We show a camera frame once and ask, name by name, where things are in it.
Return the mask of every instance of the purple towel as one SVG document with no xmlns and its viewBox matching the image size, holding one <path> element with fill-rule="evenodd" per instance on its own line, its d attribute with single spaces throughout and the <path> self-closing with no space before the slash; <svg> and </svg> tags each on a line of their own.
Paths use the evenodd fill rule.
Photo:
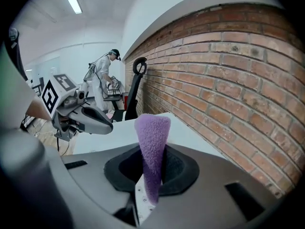
<svg viewBox="0 0 305 229">
<path fill-rule="evenodd" d="M 145 190 L 149 201 L 158 202 L 161 185 L 162 158 L 171 120 L 168 117 L 143 114 L 134 122 L 143 156 Z"/>
</svg>

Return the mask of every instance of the gray plastic panel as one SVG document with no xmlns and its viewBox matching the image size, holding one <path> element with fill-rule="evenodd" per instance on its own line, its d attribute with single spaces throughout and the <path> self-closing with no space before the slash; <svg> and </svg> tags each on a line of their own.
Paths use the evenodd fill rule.
<svg viewBox="0 0 305 229">
<path fill-rule="evenodd" d="M 63 162 L 71 163 L 84 160 L 88 164 L 69 170 L 69 173 L 82 190 L 99 206 L 114 214 L 125 207 L 129 193 L 119 192 L 113 188 L 104 175 L 104 166 L 108 160 L 136 147 L 138 144 L 110 149 L 102 152 L 62 157 Z"/>
<path fill-rule="evenodd" d="M 95 228 L 131 228 L 113 216 L 107 216 L 106 211 L 113 213 L 124 207 L 129 195 L 116 191 L 110 185 L 103 174 L 103 166 L 107 160 L 136 145 L 65 156 L 62 158 L 64 163 L 78 160 L 88 163 L 69 171 L 59 157 L 50 160 L 54 178 L 71 209 L 77 228 L 92 228 L 94 225 Z M 240 182 L 264 208 L 275 204 L 276 198 L 262 184 L 231 162 L 186 147 L 168 146 L 196 160 L 200 174 L 183 194 L 160 197 L 141 228 L 226 229 L 241 225 L 246 219 L 224 187 L 233 182 Z"/>
<path fill-rule="evenodd" d="M 225 185 L 240 182 L 264 208 L 276 198 L 249 174 L 231 162 L 186 147 L 168 144 L 195 159 L 200 174 L 182 195 L 159 197 L 156 208 L 142 224 L 143 228 L 232 228 L 246 222 Z"/>
<path fill-rule="evenodd" d="M 57 150 L 53 147 L 46 148 L 46 155 L 50 162 L 51 172 L 68 206 L 76 229 L 132 229 L 134 227 L 111 216 L 92 198 L 87 196 L 81 187 L 75 182 L 66 169 Z"/>
</svg>

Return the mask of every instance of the desk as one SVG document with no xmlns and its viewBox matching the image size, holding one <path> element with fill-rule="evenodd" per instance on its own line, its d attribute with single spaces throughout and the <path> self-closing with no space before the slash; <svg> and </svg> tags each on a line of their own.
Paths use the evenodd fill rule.
<svg viewBox="0 0 305 229">
<path fill-rule="evenodd" d="M 173 114 L 164 113 L 158 114 L 158 116 L 166 116 L 171 119 L 171 129 L 167 139 L 168 143 L 185 146 L 224 158 L 220 152 Z M 103 151 L 137 143 L 138 136 L 134 129 L 134 121 L 128 120 L 113 123 L 113 131 L 107 135 L 80 133 L 77 136 L 73 154 Z"/>
<path fill-rule="evenodd" d="M 116 102 L 120 101 L 120 100 L 121 100 L 121 96 L 110 96 L 110 97 L 104 98 L 105 102 L 109 102 L 109 101 L 112 102 L 112 105 L 113 105 L 115 110 L 119 109 L 119 107 L 116 104 Z"/>
</svg>

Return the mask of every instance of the black slot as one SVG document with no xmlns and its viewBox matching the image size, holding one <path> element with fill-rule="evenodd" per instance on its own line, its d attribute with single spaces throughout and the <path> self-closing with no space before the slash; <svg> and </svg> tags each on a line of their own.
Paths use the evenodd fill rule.
<svg viewBox="0 0 305 229">
<path fill-rule="evenodd" d="M 66 166 L 67 170 L 69 170 L 69 169 L 72 169 L 72 168 L 84 166 L 86 164 L 87 164 L 86 161 L 80 160 L 80 161 L 76 161 L 76 162 L 72 162 L 72 163 L 67 163 L 67 164 L 65 164 L 65 166 Z"/>
<path fill-rule="evenodd" d="M 238 205 L 247 221 L 260 215 L 264 208 L 251 196 L 251 194 L 238 182 L 225 185 L 225 188 Z"/>
</svg>

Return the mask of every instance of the white wall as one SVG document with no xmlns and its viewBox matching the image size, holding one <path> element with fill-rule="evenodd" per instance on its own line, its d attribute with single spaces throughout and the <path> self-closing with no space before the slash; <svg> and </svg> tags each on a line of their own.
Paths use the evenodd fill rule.
<svg viewBox="0 0 305 229">
<path fill-rule="evenodd" d="M 121 54 L 126 58 L 150 35 L 183 15 L 218 4 L 237 2 L 281 6 L 277 0 L 135 0 L 125 21 Z"/>
<path fill-rule="evenodd" d="M 120 24 L 80 20 L 50 24 L 37 31 L 21 31 L 19 42 L 24 68 L 33 68 L 32 75 L 39 71 L 37 67 L 45 65 L 44 62 L 58 58 L 58 73 L 67 73 L 75 82 L 81 83 L 88 63 L 113 48 L 119 48 L 121 40 Z M 110 76 L 123 80 L 121 72 L 120 63 L 112 62 Z"/>
</svg>

